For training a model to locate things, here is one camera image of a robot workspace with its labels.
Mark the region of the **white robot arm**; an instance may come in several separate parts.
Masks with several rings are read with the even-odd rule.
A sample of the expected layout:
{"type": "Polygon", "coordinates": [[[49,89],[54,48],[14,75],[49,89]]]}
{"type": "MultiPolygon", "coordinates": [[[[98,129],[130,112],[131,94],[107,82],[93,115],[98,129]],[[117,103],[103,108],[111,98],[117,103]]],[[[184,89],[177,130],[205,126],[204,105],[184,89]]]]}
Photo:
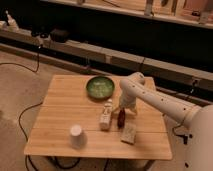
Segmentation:
{"type": "Polygon", "coordinates": [[[189,130],[183,135],[187,146],[184,171],[213,171],[213,104],[201,107],[149,89],[140,72],[123,77],[119,86],[120,108],[134,107],[136,99],[141,99],[189,130]]]}

